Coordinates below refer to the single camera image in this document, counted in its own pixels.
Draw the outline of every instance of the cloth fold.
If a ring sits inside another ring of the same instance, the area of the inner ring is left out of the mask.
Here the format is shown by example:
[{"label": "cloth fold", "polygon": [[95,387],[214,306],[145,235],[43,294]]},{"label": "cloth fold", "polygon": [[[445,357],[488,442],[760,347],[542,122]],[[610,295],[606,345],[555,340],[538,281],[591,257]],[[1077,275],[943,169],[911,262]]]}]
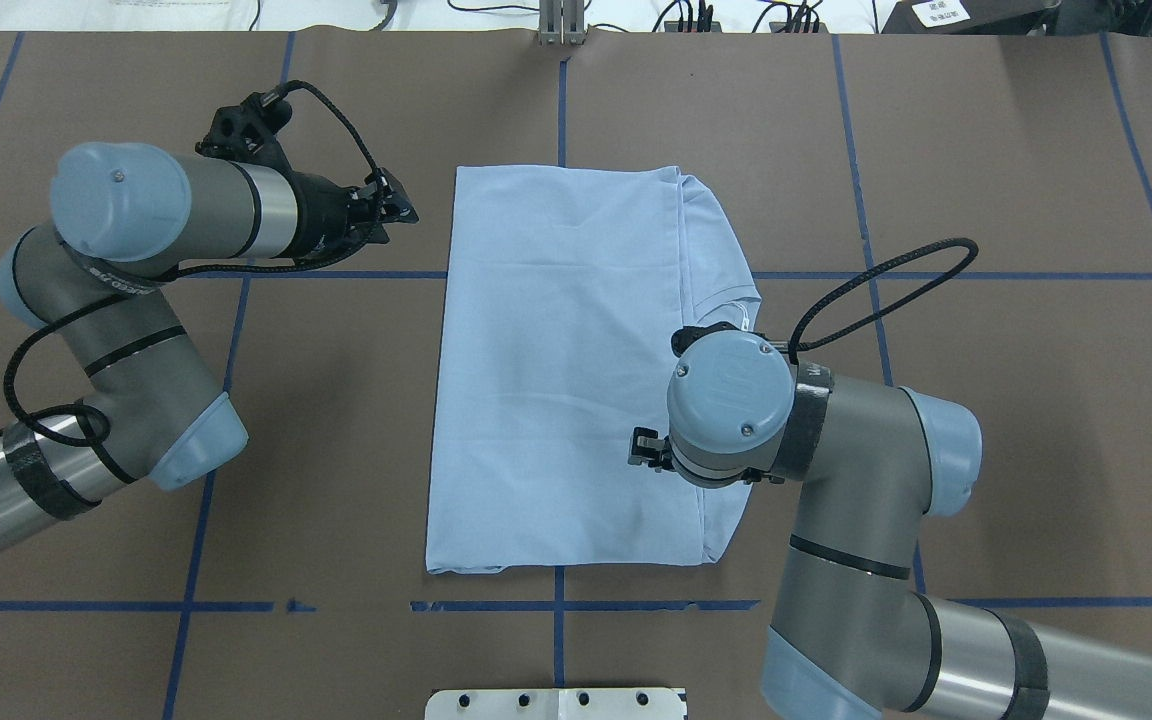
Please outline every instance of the cloth fold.
[{"label": "cloth fold", "polygon": [[667,427],[670,334],[758,305],[717,197],[679,168],[460,168],[426,569],[717,561],[749,487],[630,467],[628,444]]}]

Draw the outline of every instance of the metal bracket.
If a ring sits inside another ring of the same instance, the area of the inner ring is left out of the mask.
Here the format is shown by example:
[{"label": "metal bracket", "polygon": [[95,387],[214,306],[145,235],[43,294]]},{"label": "metal bracket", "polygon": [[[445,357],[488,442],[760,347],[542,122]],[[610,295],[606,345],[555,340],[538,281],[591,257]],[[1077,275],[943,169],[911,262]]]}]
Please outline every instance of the metal bracket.
[{"label": "metal bracket", "polygon": [[425,720],[685,720],[685,698],[677,688],[439,691]]},{"label": "metal bracket", "polygon": [[585,0],[540,0],[540,45],[585,44]]}]

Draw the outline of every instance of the robotic arm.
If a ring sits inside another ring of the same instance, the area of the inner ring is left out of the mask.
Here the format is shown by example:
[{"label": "robotic arm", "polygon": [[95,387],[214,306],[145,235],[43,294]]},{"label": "robotic arm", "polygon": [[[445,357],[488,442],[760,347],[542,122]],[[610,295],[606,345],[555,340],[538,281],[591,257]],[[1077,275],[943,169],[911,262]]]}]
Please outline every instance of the robotic arm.
[{"label": "robotic arm", "polygon": [[[361,187],[297,173],[276,132],[294,90],[319,97],[370,165]],[[288,272],[338,263],[388,242],[381,223],[415,223],[403,187],[379,168],[344,115],[314,86],[285,83],[215,112],[198,156],[150,145],[84,143],[60,160],[52,219],[0,260],[0,300],[37,328],[5,379],[17,423],[0,439],[0,551],[73,520],[126,484],[177,488],[247,446],[223,387],[159,293],[210,270]],[[287,258],[293,265],[202,265],[188,259]],[[59,332],[94,392],[76,406],[24,414],[15,366]]]},{"label": "robotic arm", "polygon": [[669,434],[631,464],[704,488],[803,483],[768,629],[763,696],[790,720],[1152,720],[1152,657],[909,589],[924,515],[963,509],[980,465],[970,411],[791,366],[721,323],[683,328]]}]

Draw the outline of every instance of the blue plastic cap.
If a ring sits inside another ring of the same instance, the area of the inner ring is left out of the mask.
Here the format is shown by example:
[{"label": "blue plastic cap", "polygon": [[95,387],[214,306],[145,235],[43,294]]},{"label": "blue plastic cap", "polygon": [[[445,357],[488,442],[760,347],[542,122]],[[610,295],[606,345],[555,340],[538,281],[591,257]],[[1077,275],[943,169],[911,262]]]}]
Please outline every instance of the blue plastic cap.
[{"label": "blue plastic cap", "polygon": [[65,152],[51,179],[60,237],[103,260],[145,260],[168,249],[191,204],[180,162],[139,142],[84,142]]},{"label": "blue plastic cap", "polygon": [[247,447],[247,429],[229,393],[220,393],[150,470],[160,488],[179,488],[229,462]]},{"label": "blue plastic cap", "polygon": [[6,251],[6,255],[0,260],[0,302],[21,323],[29,325],[29,327],[36,331],[41,331],[46,323],[43,323],[37,314],[33,314],[33,310],[29,310],[29,305],[24,304],[23,297],[20,297],[20,288],[15,285],[15,251],[20,247],[20,241],[23,240],[24,236],[20,236],[15,245]]},{"label": "blue plastic cap", "polygon": [[785,720],[882,717],[882,711],[861,700],[772,628],[767,629],[767,657],[763,660],[763,699]]},{"label": "blue plastic cap", "polygon": [[908,387],[901,389],[914,401],[923,423],[923,437],[927,438],[927,455],[932,461],[932,503],[927,515],[954,515],[972,497],[972,486],[980,475],[984,453],[980,423],[957,402],[922,395]]},{"label": "blue plastic cap", "polygon": [[776,435],[794,406],[790,366],[753,333],[707,334],[682,354],[666,395],[669,433],[718,455]]}]

